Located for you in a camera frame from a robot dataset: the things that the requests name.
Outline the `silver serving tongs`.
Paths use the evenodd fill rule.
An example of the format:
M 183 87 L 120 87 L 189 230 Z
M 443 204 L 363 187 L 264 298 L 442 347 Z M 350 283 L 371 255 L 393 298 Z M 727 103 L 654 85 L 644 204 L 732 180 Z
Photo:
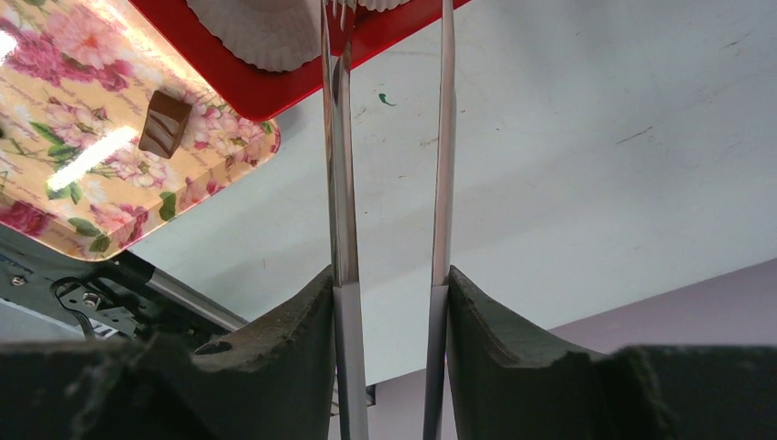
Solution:
M 321 60 L 341 436 L 368 437 L 350 77 L 356 2 L 322 1 Z M 422 436 L 442 435 L 456 141 L 454 4 L 441 3 L 441 73 Z

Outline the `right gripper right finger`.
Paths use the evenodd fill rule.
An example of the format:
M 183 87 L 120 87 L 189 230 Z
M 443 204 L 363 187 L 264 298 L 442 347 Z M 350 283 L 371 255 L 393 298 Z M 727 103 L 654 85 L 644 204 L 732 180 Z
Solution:
M 451 268 L 447 366 L 461 439 L 773 439 L 772 346 L 573 344 Z

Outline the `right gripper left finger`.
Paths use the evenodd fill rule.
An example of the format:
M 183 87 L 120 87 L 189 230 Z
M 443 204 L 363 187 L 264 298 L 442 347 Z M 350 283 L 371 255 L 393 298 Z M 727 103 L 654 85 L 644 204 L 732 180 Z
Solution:
M 335 350 L 330 269 L 239 330 L 1 347 L 4 439 L 324 439 Z

